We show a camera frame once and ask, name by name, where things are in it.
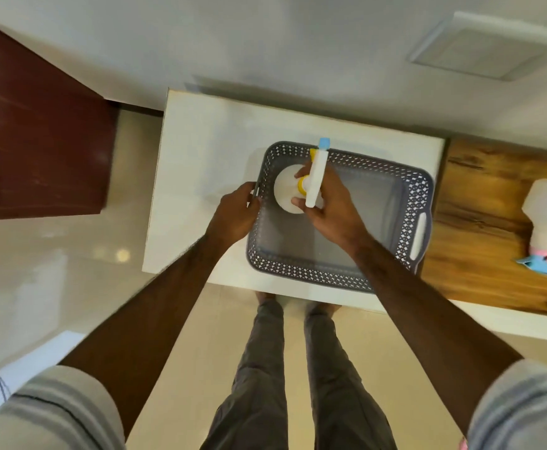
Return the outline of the person's right hand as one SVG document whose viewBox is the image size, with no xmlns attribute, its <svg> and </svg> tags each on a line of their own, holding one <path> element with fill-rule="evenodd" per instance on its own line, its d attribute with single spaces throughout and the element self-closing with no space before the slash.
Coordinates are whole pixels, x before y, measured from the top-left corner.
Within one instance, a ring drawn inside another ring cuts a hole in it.
<svg viewBox="0 0 547 450">
<path fill-rule="evenodd" d="M 349 190 L 330 164 L 326 165 L 321 193 L 323 213 L 306 213 L 306 216 L 326 239 L 354 257 L 372 237 L 352 202 Z"/>
</svg>

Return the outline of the person's left hand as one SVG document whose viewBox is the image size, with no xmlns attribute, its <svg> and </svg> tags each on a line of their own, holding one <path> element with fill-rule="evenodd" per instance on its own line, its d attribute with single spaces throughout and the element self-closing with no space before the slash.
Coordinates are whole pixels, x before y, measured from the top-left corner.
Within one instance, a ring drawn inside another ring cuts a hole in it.
<svg viewBox="0 0 547 450">
<path fill-rule="evenodd" d="M 253 226 L 245 224 L 245 210 L 248 198 L 257 197 L 255 186 L 255 182 L 245 182 L 221 198 L 204 235 L 220 255 L 251 231 Z"/>
</svg>

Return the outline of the white spray bottle yellow collar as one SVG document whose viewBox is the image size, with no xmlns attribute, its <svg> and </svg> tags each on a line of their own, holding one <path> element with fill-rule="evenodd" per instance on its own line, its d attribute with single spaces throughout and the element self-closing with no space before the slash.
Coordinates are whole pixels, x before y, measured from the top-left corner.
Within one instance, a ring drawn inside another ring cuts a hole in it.
<svg viewBox="0 0 547 450">
<path fill-rule="evenodd" d="M 309 150 L 311 158 L 310 172 L 302 177 L 295 175 L 302 168 L 289 166 L 282 170 L 274 183 L 274 197 L 277 204 L 286 212 L 301 214 L 299 207 L 292 203 L 293 198 L 305 200 L 309 208 L 322 208 L 324 200 L 321 193 L 321 185 L 328 162 L 330 139 L 320 138 L 318 146 Z"/>
</svg>

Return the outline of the grey perforated plastic basket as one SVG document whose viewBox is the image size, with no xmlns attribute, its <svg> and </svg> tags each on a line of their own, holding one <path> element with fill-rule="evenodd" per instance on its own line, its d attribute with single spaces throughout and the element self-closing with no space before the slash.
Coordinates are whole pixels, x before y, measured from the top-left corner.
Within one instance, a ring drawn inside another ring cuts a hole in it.
<svg viewBox="0 0 547 450">
<path fill-rule="evenodd" d="M 258 218 L 248 235 L 247 260 L 257 271 L 326 287 L 374 293 L 352 259 L 327 240 L 299 211 L 285 211 L 274 195 L 284 169 L 300 169 L 312 145 L 277 142 L 264 154 L 257 180 L 262 198 Z M 333 164 L 350 192 L 368 232 L 409 271 L 415 272 L 427 249 L 431 226 L 412 257 L 419 219 L 431 218 L 433 178 L 425 170 L 356 152 L 331 149 Z"/>
</svg>

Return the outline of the person's right forearm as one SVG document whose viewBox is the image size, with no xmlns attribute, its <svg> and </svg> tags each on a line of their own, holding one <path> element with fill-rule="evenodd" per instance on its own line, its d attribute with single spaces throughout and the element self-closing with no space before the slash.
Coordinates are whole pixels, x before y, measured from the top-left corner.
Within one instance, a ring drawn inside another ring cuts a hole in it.
<svg viewBox="0 0 547 450">
<path fill-rule="evenodd" d="M 343 249 L 366 276 L 463 434 L 492 384 L 523 356 L 412 274 L 366 230 Z"/>
</svg>

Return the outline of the person's left forearm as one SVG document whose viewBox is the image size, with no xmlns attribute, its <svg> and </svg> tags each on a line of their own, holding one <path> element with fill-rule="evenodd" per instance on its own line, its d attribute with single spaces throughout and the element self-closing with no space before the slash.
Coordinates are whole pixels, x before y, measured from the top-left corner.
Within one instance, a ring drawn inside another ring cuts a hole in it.
<svg viewBox="0 0 547 450">
<path fill-rule="evenodd" d="M 67 354 L 60 365 L 101 383 L 127 438 L 208 278 L 244 238 L 208 231 Z"/>
</svg>

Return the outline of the person's right foot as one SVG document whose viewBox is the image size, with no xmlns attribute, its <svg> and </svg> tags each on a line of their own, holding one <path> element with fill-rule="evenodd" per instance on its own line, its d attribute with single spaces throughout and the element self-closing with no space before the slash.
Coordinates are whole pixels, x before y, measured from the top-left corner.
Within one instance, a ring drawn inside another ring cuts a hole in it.
<svg viewBox="0 0 547 450">
<path fill-rule="evenodd" d="M 332 318 L 334 314 L 341 309 L 342 306 L 328 302 L 311 302 L 306 307 L 306 316 L 310 315 L 325 315 Z"/>
</svg>

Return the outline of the brown wooden board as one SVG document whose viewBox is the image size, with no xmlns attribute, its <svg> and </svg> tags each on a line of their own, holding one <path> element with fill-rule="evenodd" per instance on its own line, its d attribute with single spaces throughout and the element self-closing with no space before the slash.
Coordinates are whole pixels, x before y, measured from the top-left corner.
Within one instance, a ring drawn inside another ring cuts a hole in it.
<svg viewBox="0 0 547 450">
<path fill-rule="evenodd" d="M 547 277 L 516 263 L 532 233 L 521 207 L 547 178 L 547 150 L 456 136 L 440 169 L 421 278 L 448 299 L 547 316 Z"/>
</svg>

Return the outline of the grey trousers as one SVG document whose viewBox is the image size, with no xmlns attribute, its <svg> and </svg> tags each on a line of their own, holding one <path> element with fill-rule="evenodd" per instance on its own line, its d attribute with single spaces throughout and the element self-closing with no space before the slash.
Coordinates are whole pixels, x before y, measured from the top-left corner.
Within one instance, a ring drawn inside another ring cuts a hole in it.
<svg viewBox="0 0 547 450">
<path fill-rule="evenodd" d="M 398 450 L 390 424 L 338 340 L 333 318 L 305 316 L 315 450 Z M 288 450 L 284 309 L 257 307 L 230 395 L 200 450 Z"/>
</svg>

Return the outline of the dark brown wooden cabinet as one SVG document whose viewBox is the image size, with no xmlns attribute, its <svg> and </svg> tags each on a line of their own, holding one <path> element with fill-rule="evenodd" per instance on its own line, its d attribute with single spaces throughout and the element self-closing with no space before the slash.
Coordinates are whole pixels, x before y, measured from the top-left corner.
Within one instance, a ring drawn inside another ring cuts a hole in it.
<svg viewBox="0 0 547 450">
<path fill-rule="evenodd" d="M 119 110 L 0 30 L 0 219 L 99 214 Z"/>
</svg>

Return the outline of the person's left shirt sleeve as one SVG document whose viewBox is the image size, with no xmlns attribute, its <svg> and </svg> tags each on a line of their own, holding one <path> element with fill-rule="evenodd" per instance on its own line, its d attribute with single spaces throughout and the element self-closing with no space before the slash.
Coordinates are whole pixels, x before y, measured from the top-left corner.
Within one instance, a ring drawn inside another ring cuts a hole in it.
<svg viewBox="0 0 547 450">
<path fill-rule="evenodd" d="M 118 409 L 105 387 L 56 365 L 0 406 L 0 450 L 126 450 Z"/>
</svg>

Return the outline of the person's shirt sleeve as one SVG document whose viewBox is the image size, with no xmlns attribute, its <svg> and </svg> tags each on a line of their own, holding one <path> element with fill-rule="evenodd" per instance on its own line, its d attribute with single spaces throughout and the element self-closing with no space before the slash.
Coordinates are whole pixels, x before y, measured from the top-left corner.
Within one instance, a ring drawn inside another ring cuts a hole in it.
<svg viewBox="0 0 547 450">
<path fill-rule="evenodd" d="M 514 363 L 480 400 L 466 435 L 468 450 L 547 450 L 547 366 Z"/>
<path fill-rule="evenodd" d="M 56 365 L 0 406 L 0 450 L 126 450 L 118 409 L 105 387 Z"/>
</svg>

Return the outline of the person's right shirt sleeve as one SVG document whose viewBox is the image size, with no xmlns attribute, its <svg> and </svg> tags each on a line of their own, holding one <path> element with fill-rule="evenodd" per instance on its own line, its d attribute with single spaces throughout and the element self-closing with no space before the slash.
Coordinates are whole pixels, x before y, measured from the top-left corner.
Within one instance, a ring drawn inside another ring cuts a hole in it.
<svg viewBox="0 0 547 450">
<path fill-rule="evenodd" d="M 468 450 L 547 450 L 547 366 L 514 363 L 480 400 L 466 435 Z"/>
</svg>

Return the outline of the white wall vent panel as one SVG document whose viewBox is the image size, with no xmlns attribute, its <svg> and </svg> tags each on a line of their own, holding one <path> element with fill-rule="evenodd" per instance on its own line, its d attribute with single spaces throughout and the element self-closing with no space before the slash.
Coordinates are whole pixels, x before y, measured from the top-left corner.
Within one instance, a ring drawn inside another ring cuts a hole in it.
<svg viewBox="0 0 547 450">
<path fill-rule="evenodd" d="M 547 27 L 454 12 L 409 54 L 410 63 L 513 82 L 547 65 Z"/>
</svg>

